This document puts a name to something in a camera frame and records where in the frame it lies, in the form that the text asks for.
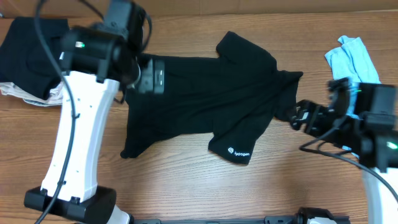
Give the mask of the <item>black t-shirt with logo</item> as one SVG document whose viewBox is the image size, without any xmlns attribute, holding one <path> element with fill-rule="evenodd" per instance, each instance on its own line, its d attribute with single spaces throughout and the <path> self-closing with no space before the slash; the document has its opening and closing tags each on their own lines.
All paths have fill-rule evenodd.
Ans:
<svg viewBox="0 0 398 224">
<path fill-rule="evenodd" d="M 271 120 L 288 120 L 302 72 L 279 70 L 268 51 L 234 32 L 225 34 L 216 51 L 216 58 L 163 56 L 164 92 L 126 93 L 122 158 L 181 134 L 212 133 L 211 152 L 246 165 Z"/>
</svg>

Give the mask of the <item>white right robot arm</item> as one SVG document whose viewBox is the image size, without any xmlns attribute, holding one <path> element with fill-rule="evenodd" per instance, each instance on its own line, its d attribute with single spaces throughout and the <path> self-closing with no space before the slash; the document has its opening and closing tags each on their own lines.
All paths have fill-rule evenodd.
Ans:
<svg viewBox="0 0 398 224">
<path fill-rule="evenodd" d="M 313 137 L 299 149 L 359 168 L 368 222 L 397 223 L 397 88 L 342 78 L 328 90 L 328 106 L 302 100 L 289 111 L 291 127 Z"/>
</svg>

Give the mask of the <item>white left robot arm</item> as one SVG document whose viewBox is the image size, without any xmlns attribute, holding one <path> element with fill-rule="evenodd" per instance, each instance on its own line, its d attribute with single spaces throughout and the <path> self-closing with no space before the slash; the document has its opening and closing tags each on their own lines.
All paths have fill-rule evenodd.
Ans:
<svg viewBox="0 0 398 224">
<path fill-rule="evenodd" d="M 151 18 L 140 5 L 111 1 L 101 22 L 76 26 L 63 37 L 61 57 L 50 58 L 64 84 L 55 149 L 41 185 L 25 193 L 27 208 L 78 223 L 134 222 L 116 205 L 116 191 L 98 185 L 97 168 L 117 93 L 164 92 L 163 61 L 143 67 L 137 61 L 151 32 Z"/>
</svg>

